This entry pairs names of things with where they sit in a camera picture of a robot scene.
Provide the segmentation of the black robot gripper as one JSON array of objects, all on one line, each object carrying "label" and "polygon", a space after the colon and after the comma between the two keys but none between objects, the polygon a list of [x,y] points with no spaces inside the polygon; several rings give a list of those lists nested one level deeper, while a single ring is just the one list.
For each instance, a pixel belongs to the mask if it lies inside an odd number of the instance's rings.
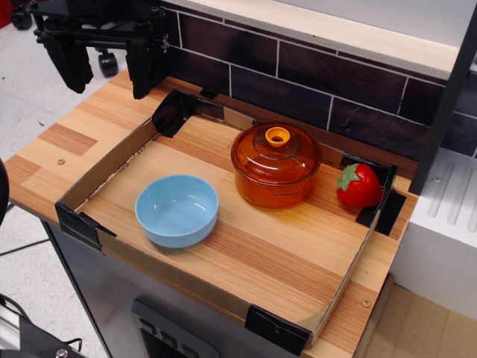
[{"label": "black robot gripper", "polygon": [[159,83],[159,51],[167,52],[158,1],[30,1],[37,42],[48,52],[66,86],[83,93],[92,80],[87,47],[127,49],[133,97]]}]

